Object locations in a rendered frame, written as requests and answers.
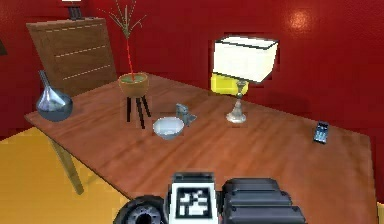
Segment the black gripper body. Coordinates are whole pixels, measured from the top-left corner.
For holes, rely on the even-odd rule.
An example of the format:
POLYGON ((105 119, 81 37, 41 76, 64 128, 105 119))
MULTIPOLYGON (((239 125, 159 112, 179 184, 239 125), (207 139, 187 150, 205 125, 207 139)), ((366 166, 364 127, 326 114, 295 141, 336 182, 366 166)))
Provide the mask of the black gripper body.
POLYGON ((168 224, 160 196, 144 195, 123 205, 113 224, 168 224))

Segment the brown wooden table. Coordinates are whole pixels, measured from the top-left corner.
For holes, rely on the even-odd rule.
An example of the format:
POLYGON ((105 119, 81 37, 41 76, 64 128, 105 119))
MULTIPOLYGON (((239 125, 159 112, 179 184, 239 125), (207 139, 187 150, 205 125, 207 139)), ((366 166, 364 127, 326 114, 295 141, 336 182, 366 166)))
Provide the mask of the brown wooden table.
POLYGON ((308 224, 377 224, 370 140, 337 127, 326 144, 313 142, 313 120, 245 103, 247 120, 229 123, 231 97, 153 76, 147 100, 152 119, 126 117, 116 83, 74 97, 72 115, 58 123, 38 113, 27 120, 129 198, 166 193, 182 171, 211 171, 222 185, 233 177, 271 177, 287 191, 308 224), (178 103, 196 120, 165 141, 153 119, 178 103))

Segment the white bowl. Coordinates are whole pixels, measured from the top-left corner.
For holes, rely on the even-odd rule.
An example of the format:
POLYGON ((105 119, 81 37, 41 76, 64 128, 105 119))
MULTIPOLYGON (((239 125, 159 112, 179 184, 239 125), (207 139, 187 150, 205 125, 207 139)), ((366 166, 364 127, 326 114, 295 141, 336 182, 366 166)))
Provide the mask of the white bowl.
POLYGON ((164 140, 172 140, 183 131, 184 123, 177 117, 162 117, 153 124, 154 133, 164 140))

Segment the small grey metal statue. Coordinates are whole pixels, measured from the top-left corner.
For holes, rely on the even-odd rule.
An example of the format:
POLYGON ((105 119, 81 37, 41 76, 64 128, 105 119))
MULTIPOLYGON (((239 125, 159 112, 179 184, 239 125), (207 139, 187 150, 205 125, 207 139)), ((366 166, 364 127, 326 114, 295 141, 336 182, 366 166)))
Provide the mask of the small grey metal statue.
POLYGON ((177 103, 176 104, 176 116, 180 118, 186 126, 189 126, 193 121, 197 119, 196 115, 189 112, 186 105, 177 103))

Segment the potted plant on black stand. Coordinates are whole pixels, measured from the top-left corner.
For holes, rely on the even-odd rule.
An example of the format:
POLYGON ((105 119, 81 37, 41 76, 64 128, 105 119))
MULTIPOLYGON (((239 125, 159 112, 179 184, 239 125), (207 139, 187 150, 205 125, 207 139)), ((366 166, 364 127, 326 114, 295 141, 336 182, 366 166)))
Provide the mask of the potted plant on black stand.
POLYGON ((127 62, 129 72, 122 74, 118 77, 118 84, 122 93, 126 97, 126 120, 131 121, 132 101, 136 103, 136 109, 142 129, 145 128, 145 121, 143 112, 146 112, 147 116, 151 116, 149 106, 146 99, 146 93, 149 89, 149 78, 145 72, 135 72, 131 59, 131 51, 129 38, 136 27, 142 27, 142 22, 146 18, 143 15, 137 21, 132 22, 132 15, 136 8, 137 0, 130 0, 130 4, 122 6, 119 0, 114 0, 116 5, 116 12, 112 10, 106 11, 101 9, 101 12, 105 13, 121 30, 125 39, 125 49, 127 54, 127 62))

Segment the glass flask vase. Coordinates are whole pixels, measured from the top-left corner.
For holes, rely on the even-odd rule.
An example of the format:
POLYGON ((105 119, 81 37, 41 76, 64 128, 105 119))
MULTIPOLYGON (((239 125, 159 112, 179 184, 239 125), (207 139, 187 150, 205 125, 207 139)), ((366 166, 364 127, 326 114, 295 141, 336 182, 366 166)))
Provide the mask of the glass flask vase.
POLYGON ((44 85, 36 109, 41 117, 51 122, 60 122, 70 117, 73 111, 73 101, 70 96, 51 86, 44 70, 39 71, 44 85))

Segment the yellow box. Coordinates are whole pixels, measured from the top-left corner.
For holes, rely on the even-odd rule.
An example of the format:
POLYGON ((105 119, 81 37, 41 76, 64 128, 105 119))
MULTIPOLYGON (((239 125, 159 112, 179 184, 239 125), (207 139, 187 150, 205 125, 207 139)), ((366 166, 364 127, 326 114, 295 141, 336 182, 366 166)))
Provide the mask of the yellow box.
POLYGON ((238 93, 237 79, 213 73, 210 81, 212 92, 226 95, 236 95, 238 93))

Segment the brown wooden chest of drawers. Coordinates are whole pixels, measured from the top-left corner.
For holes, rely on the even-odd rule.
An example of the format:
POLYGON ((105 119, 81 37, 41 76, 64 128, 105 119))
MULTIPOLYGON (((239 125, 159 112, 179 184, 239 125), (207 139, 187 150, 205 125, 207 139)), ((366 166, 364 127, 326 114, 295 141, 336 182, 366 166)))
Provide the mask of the brown wooden chest of drawers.
POLYGON ((76 96, 117 80, 106 20, 57 20, 26 27, 53 87, 76 96))

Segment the white shade table lamp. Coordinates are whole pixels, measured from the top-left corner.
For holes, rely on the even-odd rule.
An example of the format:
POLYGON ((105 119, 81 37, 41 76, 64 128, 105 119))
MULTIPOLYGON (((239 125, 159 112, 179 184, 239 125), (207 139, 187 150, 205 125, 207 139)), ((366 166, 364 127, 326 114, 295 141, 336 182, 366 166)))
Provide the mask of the white shade table lamp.
POLYGON ((242 90, 249 82, 261 83, 273 70, 278 40, 227 36, 214 43, 213 72, 236 79, 236 102, 226 119, 235 124, 244 123, 242 90))

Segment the black cell phone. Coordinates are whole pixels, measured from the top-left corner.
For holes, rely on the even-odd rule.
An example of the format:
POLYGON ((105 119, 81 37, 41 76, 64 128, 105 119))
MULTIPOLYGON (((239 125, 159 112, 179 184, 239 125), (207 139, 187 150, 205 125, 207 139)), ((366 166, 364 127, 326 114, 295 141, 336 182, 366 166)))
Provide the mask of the black cell phone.
POLYGON ((316 125, 313 141, 321 144, 327 143, 329 124, 324 121, 319 121, 316 125))

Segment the dark object on chest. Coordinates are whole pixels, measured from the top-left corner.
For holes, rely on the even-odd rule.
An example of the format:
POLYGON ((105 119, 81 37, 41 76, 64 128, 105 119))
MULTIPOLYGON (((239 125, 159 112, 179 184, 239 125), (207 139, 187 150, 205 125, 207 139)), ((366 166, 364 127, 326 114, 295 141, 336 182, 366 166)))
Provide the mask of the dark object on chest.
POLYGON ((82 14, 81 14, 79 7, 69 7, 68 12, 69 12, 69 18, 71 20, 81 20, 82 19, 82 14))

